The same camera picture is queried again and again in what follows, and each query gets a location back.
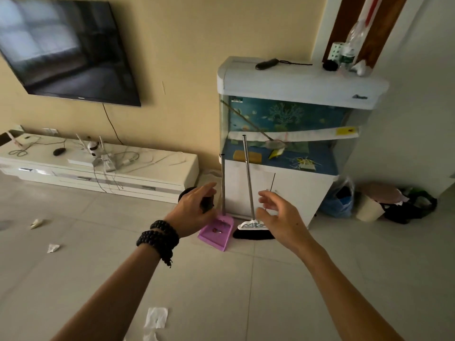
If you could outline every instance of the blue plastic bag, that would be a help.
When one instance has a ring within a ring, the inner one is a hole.
[[[346,178],[333,183],[319,210],[335,218],[349,218],[354,205],[354,183]]]

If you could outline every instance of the fish tank cabinet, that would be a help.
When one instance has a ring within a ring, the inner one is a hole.
[[[295,205],[308,227],[389,84],[318,64],[256,70],[262,61],[229,57],[218,69],[223,203],[234,217],[252,217],[246,135],[254,207],[258,191],[271,190]]]

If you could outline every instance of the black beaded bracelet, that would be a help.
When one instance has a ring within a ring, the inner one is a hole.
[[[136,246],[140,246],[142,243],[147,243],[153,246],[164,263],[169,267],[172,264],[172,250],[177,246],[179,237],[174,228],[169,223],[163,220],[157,220],[150,226],[151,230],[142,232],[141,236],[136,242]]]

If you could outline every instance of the wooden stick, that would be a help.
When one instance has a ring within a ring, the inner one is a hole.
[[[224,100],[220,100],[220,102],[222,102],[225,106],[227,106],[227,108],[229,110],[231,110],[232,112],[234,112],[236,115],[240,116],[243,118],[243,120],[247,123],[249,123],[250,125],[252,125],[254,128],[257,129],[257,131],[259,131],[262,135],[264,135],[266,138],[268,138],[270,141],[273,141],[273,139],[268,136],[267,134],[265,134],[263,131],[261,131],[257,126],[255,126],[250,120],[248,120],[247,118],[245,118],[244,116],[242,116],[236,109],[234,109],[233,107],[231,107],[228,103],[226,103]]]

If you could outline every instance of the hand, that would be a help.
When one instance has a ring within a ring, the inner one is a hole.
[[[278,212],[270,215],[262,208],[256,209],[256,219],[262,221],[272,235],[290,249],[300,255],[302,248],[312,246],[316,241],[308,232],[299,211],[288,201],[270,191],[259,191],[259,202],[264,208]]]
[[[203,214],[200,207],[204,196],[216,194],[217,191],[213,189],[216,185],[208,183],[183,195],[174,210],[164,218],[180,238],[192,235],[216,218],[218,211],[215,208]]]

